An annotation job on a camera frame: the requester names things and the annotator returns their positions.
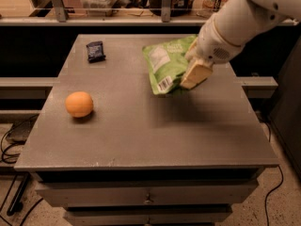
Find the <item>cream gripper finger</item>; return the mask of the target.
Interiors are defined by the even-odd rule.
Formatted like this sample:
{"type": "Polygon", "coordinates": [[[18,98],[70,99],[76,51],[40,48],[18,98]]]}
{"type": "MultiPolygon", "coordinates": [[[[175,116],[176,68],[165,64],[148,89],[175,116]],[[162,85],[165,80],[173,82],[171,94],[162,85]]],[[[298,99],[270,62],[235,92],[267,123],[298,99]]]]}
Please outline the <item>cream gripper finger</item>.
{"type": "Polygon", "coordinates": [[[192,59],[193,57],[195,57],[198,54],[198,52],[197,52],[197,45],[198,45],[198,39],[195,39],[191,43],[191,45],[190,45],[190,47],[189,47],[189,49],[187,51],[187,58],[188,59],[192,59]]]}
{"type": "Polygon", "coordinates": [[[182,76],[180,86],[184,89],[193,89],[213,73],[213,65],[212,61],[193,58],[182,76]]]}

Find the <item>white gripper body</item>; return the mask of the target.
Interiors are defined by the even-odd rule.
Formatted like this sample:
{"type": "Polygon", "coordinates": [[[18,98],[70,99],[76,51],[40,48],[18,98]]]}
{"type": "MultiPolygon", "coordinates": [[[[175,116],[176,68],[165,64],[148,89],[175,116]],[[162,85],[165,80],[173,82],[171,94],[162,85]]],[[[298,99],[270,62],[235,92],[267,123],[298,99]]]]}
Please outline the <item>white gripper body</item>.
{"type": "Polygon", "coordinates": [[[198,39],[197,52],[198,54],[193,58],[203,58],[212,61],[214,64],[226,63],[239,55],[243,46],[233,45],[222,37],[219,33],[217,25],[215,24],[215,15],[201,27],[196,39],[198,39]]]}

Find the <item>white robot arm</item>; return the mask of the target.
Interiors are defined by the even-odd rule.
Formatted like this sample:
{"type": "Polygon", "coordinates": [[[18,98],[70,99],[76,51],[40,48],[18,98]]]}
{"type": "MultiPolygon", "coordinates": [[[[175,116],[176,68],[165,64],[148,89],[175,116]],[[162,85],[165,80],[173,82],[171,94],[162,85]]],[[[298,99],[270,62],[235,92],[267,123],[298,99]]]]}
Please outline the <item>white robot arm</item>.
{"type": "Polygon", "coordinates": [[[181,86],[194,88],[212,74],[213,65],[232,60],[249,41],[287,19],[301,19],[301,0],[228,0],[186,52],[189,65],[181,86]]]}

